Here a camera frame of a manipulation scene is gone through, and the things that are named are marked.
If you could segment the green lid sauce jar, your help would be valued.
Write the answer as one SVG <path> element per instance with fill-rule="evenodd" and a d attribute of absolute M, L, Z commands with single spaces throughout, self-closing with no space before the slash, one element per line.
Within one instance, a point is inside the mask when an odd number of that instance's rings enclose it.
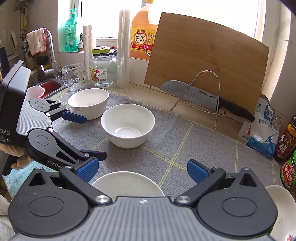
<path fill-rule="evenodd" d="M 284 187 L 289 191 L 294 191 L 296 186 L 296 168 L 295 168 L 296 151 L 282 165 L 280 169 L 280 178 Z"/>

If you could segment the orange cooking wine jug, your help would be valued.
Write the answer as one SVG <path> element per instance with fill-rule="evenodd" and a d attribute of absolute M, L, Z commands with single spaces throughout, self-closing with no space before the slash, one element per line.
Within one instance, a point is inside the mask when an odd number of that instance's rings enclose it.
<path fill-rule="evenodd" d="M 132 58 L 149 60 L 154 39 L 149 37 L 157 32 L 161 12 L 156 1 L 145 1 L 145 5 L 132 20 L 130 56 Z"/>

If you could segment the white bowl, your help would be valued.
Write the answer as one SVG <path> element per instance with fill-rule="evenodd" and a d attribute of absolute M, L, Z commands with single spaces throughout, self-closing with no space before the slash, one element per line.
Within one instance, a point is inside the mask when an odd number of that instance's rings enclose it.
<path fill-rule="evenodd" d="M 68 99 L 68 105 L 76 114 L 83 115 L 88 121 L 103 115 L 107 109 L 109 92 L 100 88 L 81 90 Z"/>
<path fill-rule="evenodd" d="M 155 125 L 153 113 L 138 104 L 119 104 L 107 109 L 101 125 L 117 147 L 132 149 L 142 145 Z"/>

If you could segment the green dish soap bottle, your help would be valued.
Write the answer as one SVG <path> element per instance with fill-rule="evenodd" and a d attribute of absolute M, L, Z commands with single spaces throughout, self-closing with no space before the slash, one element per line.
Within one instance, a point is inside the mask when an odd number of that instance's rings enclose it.
<path fill-rule="evenodd" d="M 78 51 L 78 38 L 77 31 L 77 9 L 70 9 L 70 18 L 65 23 L 65 51 L 77 52 Z"/>

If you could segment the white bag roll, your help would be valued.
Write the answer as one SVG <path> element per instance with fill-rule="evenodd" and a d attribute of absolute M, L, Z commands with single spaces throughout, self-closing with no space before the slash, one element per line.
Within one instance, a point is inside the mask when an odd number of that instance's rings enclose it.
<path fill-rule="evenodd" d="M 85 76 L 87 81 L 91 81 L 91 73 L 89 69 L 89 62 L 92 59 L 91 50 L 93 49 L 94 38 L 92 32 L 92 26 L 83 26 L 83 56 L 84 56 L 84 67 Z"/>

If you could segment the pink striped cloth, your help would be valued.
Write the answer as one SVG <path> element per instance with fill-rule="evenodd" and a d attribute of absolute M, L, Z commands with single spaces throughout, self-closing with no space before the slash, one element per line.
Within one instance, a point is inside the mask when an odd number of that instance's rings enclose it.
<path fill-rule="evenodd" d="M 30 52 L 32 56 L 36 54 L 46 52 L 46 40 L 47 36 L 45 33 L 46 28 L 40 28 L 34 31 L 31 31 L 27 34 L 27 42 L 29 45 Z"/>

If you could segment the salt bag blue white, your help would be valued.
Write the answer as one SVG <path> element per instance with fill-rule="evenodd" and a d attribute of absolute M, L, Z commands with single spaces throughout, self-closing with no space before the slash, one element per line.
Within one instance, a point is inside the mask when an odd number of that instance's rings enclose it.
<path fill-rule="evenodd" d="M 238 137 L 245 145 L 271 158 L 278 141 L 280 123 L 270 106 L 268 98 L 261 94 L 254 111 L 253 122 L 244 121 Z"/>

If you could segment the plastic wrap roll tall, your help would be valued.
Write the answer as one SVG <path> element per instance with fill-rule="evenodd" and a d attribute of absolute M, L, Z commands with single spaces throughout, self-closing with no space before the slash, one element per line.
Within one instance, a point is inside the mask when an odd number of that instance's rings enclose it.
<path fill-rule="evenodd" d="M 119 27 L 117 39 L 117 87 L 127 88 L 129 83 L 130 59 L 130 11 L 122 9 L 119 12 Z"/>

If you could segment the grey dish mat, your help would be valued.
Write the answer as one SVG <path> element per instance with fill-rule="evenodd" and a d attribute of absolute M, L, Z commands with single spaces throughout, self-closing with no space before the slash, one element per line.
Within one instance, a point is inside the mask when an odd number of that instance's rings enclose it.
<path fill-rule="evenodd" d="M 54 130 L 78 149 L 107 153 L 98 176 L 115 171 L 140 173 L 156 182 L 166 195 L 176 197 L 194 186 L 186 167 L 195 159 L 227 172 L 249 167 L 264 186 L 280 184 L 279 164 L 239 139 L 241 123 L 224 116 L 215 118 L 182 102 L 170 112 L 176 103 L 174 97 L 141 86 L 112 91 L 107 105 L 121 103 L 140 104 L 154 114 L 155 127 L 140 147 L 122 149 L 112 144 L 100 119 L 82 125 L 62 119 L 53 123 Z"/>

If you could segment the dark vinegar bottle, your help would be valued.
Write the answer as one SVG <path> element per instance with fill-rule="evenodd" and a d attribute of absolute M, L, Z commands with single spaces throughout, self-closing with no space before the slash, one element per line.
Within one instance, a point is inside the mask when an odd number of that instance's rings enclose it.
<path fill-rule="evenodd" d="M 290 119 L 287 128 L 283 134 L 278 138 L 276 143 L 274 159 L 278 162 L 283 162 L 286 160 L 292 152 L 295 150 L 295 115 Z"/>

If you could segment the stacked white bowls right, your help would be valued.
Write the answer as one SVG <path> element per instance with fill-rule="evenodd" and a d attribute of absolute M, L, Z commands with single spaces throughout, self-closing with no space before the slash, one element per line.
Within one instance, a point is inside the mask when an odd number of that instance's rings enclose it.
<path fill-rule="evenodd" d="M 274 240 L 295 240 L 295 200 L 279 185 L 265 188 L 276 204 L 278 216 L 270 233 Z"/>

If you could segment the glass jar with lid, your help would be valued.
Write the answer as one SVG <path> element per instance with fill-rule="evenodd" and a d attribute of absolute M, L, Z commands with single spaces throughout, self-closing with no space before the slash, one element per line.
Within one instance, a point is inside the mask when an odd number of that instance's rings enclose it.
<path fill-rule="evenodd" d="M 91 50 L 89 61 L 91 79 L 95 86 L 107 88 L 117 80 L 117 58 L 114 49 L 102 46 Z"/>

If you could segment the bamboo cutting board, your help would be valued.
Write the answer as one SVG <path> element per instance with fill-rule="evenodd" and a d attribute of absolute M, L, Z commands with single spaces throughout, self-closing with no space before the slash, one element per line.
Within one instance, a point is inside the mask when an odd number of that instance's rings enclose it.
<path fill-rule="evenodd" d="M 268 51 L 262 42 L 223 25 L 162 13 L 144 82 L 157 88 L 169 80 L 191 83 L 252 113 Z"/>

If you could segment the red basin in sink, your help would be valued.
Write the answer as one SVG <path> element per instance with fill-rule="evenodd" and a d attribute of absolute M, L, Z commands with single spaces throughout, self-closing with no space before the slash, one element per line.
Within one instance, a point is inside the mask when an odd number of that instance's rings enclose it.
<path fill-rule="evenodd" d="M 55 80 L 48 80 L 43 82 L 40 86 L 45 90 L 44 97 L 46 97 L 54 91 L 58 90 L 62 86 L 62 84 Z"/>

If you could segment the steel faucet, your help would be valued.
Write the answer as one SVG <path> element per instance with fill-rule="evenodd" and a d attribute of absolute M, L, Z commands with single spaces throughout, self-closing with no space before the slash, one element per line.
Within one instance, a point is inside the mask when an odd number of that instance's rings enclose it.
<path fill-rule="evenodd" d="M 44 72 L 45 77 L 51 77 L 51 76 L 58 77 L 58 65 L 57 65 L 57 61 L 56 61 L 55 53 L 54 53 L 52 34 L 47 29 L 44 30 L 44 33 L 48 38 L 49 54 L 50 54 L 50 60 L 51 60 L 51 68 L 44 69 L 43 65 L 41 65 L 41 68 L 42 68 L 42 70 Z"/>

